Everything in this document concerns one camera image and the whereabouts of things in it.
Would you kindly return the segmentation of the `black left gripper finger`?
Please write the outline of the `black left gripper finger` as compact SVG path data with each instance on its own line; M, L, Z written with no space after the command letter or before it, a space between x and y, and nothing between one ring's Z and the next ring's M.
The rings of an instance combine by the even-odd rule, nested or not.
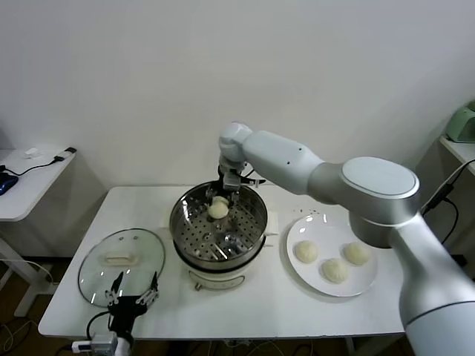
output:
M121 271L118 277L112 282L111 287L105 290L105 299L107 306L118 304L119 302L119 288L122 283L124 272Z
M158 297L158 276L157 272L154 272L149 288L136 300L136 304L141 306L151 306Z

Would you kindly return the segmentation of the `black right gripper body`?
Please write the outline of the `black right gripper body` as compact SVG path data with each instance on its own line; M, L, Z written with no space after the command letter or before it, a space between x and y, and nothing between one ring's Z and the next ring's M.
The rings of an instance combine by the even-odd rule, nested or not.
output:
M241 175L244 164L219 164L218 178L211 182L211 187L218 194L229 194L231 191L239 191L240 187L246 183L246 179Z

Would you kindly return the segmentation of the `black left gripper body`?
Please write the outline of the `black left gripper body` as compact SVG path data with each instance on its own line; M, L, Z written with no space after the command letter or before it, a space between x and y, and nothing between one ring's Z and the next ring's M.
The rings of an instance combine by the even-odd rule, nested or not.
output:
M147 305L138 296L122 296L108 303L111 315L109 329L116 334L131 334L135 320L147 312Z

